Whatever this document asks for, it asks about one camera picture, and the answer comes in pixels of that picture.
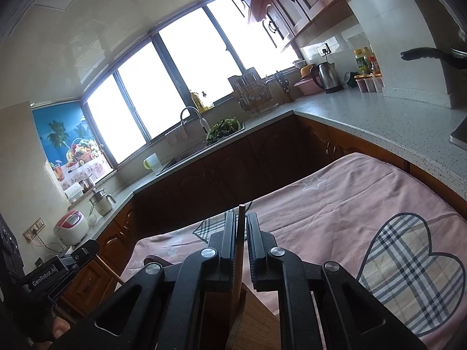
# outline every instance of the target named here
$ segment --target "towel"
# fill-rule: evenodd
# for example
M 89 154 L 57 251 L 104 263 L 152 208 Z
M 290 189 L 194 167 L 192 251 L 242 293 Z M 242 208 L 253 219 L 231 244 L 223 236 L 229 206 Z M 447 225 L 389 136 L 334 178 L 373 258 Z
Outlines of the towel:
M 165 139 L 169 143 L 170 147 L 173 147 L 178 141 L 188 139 L 188 135 L 186 134 L 185 127 L 183 125 L 179 125 L 174 130 L 169 131 L 165 135 Z

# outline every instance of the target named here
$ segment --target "faucet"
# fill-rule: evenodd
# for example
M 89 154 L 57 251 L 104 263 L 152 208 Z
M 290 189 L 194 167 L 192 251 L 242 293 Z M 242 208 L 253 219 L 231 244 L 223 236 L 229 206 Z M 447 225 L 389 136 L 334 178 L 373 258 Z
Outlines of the faucet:
M 204 118 L 201 117 L 201 113 L 199 113 L 199 110 L 196 109 L 193 106 L 187 106 L 187 107 L 183 108 L 182 111 L 180 112 L 180 122 L 182 123 L 182 126 L 184 126 L 182 115 L 183 115 L 183 112 L 186 111 L 187 109 L 193 109 L 196 112 L 196 114 L 197 114 L 197 116 L 199 118 L 199 123 L 200 123 L 201 127 L 203 128 L 203 130 L 205 131 L 205 133 L 207 134 L 207 132 L 209 130 L 211 130 L 211 127 L 209 126 L 207 121 Z

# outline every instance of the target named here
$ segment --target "silver screw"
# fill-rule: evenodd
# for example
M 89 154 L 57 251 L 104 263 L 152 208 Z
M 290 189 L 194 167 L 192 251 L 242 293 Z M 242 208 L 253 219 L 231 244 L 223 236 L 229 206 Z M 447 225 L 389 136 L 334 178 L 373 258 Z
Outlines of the silver screw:
M 340 266 L 339 266 L 339 263 L 333 261 L 333 260 L 330 260 L 329 262 L 326 262 L 324 267 L 326 268 L 326 270 L 330 271 L 330 272 L 336 272 L 336 271 L 339 271 L 340 269 Z
M 282 247 L 273 247 L 269 252 L 275 257 L 281 257 L 285 254 L 285 250 Z
M 211 249 L 210 247 L 203 249 L 201 252 L 201 256 L 205 258 L 212 258 L 214 255 L 216 255 L 216 250 Z
M 148 263 L 146 265 L 146 273 L 149 275 L 157 274 L 161 270 L 161 267 L 157 263 Z

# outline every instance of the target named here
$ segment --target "ceiling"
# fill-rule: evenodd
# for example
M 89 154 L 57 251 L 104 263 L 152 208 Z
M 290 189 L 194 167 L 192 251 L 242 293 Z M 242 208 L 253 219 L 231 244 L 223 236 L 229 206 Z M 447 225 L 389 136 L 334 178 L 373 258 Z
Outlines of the ceiling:
M 81 97 L 147 31 L 202 0 L 35 0 L 0 42 L 0 109 Z

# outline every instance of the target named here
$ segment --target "blue sky in poster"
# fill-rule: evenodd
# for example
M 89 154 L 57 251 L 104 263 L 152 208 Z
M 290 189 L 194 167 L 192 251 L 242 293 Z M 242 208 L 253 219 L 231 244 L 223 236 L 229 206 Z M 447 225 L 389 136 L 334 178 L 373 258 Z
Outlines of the blue sky in poster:
M 48 139 L 49 134 L 52 133 L 51 128 L 48 126 L 49 122 L 59 121 L 65 125 L 66 132 L 69 135 L 69 140 L 66 141 L 68 146 L 72 145 L 75 138 L 80 138 L 78 135 L 77 127 L 83 124 L 83 128 L 87 129 L 89 133 L 85 139 L 94 139 L 88 124 L 83 116 L 83 111 L 79 106 L 79 102 L 67 102 L 66 104 L 53 105 L 45 108 L 35 109 L 32 111 L 34 121 L 36 123 L 37 133 L 44 148 L 45 155 L 49 162 L 56 163 L 57 160 L 66 164 L 66 152 L 68 147 L 63 145 L 59 149 L 55 148 Z

